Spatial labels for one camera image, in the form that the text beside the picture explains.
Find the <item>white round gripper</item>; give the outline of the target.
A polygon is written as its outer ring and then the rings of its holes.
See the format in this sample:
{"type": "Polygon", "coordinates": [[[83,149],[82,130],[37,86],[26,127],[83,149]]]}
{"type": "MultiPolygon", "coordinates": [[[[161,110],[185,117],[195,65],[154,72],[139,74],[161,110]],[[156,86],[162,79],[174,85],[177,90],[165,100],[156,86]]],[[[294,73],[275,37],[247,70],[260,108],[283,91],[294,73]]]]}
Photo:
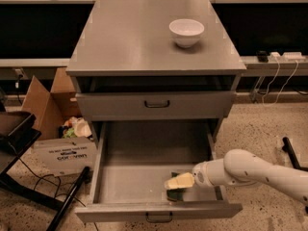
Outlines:
{"type": "Polygon", "coordinates": [[[166,180],[164,186],[167,190],[191,188],[195,183],[201,188],[214,186],[228,186],[234,178],[225,170],[222,159],[202,162],[189,172],[179,174],[166,180]]]}

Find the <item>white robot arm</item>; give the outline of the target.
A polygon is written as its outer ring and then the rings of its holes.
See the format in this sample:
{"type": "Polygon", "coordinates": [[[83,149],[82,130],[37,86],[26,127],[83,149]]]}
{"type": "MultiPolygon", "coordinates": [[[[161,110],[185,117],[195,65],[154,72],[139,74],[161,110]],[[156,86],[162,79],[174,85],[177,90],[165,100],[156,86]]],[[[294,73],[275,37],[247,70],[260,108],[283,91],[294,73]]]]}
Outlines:
{"type": "Polygon", "coordinates": [[[195,165],[165,182],[166,190],[215,186],[268,185],[305,206],[308,205],[308,172],[275,165],[242,149],[228,151],[222,159],[195,165]]]}

